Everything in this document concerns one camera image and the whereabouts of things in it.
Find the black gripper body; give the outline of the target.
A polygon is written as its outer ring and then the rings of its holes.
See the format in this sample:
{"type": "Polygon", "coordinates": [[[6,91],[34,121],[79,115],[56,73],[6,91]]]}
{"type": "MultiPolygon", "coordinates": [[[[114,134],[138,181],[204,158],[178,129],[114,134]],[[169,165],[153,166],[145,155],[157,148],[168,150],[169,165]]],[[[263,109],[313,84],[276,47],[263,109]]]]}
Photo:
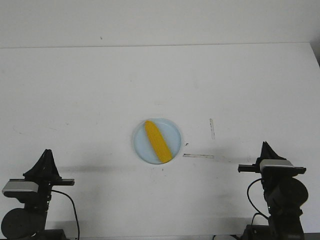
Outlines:
{"type": "Polygon", "coordinates": [[[9,181],[29,181],[38,184],[38,192],[35,193],[9,193],[9,198],[17,199],[20,203],[25,204],[26,208],[48,208],[52,199],[52,191],[55,186],[73,186],[74,179],[22,179],[11,178],[9,181]]]}
{"type": "Polygon", "coordinates": [[[249,173],[259,173],[263,178],[284,178],[284,177],[295,177],[297,175],[303,175],[306,172],[305,167],[297,167],[294,168],[267,168],[263,172],[260,172],[260,166],[256,164],[253,165],[245,165],[240,164],[238,166],[238,172],[249,172],[249,173]]]}

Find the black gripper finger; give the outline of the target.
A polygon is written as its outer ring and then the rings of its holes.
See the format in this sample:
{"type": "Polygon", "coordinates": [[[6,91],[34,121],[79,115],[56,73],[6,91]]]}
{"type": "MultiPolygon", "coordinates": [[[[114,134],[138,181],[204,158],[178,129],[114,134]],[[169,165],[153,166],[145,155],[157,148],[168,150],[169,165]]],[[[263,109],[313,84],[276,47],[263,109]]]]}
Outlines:
{"type": "Polygon", "coordinates": [[[286,160],[286,158],[279,156],[268,144],[267,141],[262,143],[260,157],[256,159],[255,164],[260,165],[262,160],[286,160]]]}
{"type": "Polygon", "coordinates": [[[53,152],[45,149],[35,165],[23,174],[25,179],[61,180],[56,167],[53,152]]]}

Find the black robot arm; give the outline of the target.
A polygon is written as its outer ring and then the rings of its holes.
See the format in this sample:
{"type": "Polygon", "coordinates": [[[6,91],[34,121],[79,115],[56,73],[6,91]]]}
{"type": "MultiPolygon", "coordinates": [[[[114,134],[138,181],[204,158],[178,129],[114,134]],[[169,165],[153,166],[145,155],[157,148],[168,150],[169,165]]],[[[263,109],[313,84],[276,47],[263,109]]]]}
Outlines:
{"type": "Polygon", "coordinates": [[[7,212],[1,222],[6,240],[66,240],[63,229],[45,229],[52,193],[72,200],[55,186],[73,186],[74,179],[62,178],[51,149],[45,149],[35,165],[23,174],[23,179],[11,178],[2,189],[7,198],[17,199],[23,208],[7,212]]]}
{"type": "Polygon", "coordinates": [[[306,172],[305,167],[294,166],[289,160],[279,156],[264,141],[260,156],[256,162],[238,166],[240,173],[257,173],[263,189],[263,198],[267,204],[268,214],[256,211],[268,224],[248,224],[241,240],[303,240],[304,230],[300,217],[301,206],[308,200],[306,186],[296,176],[306,172]]]}

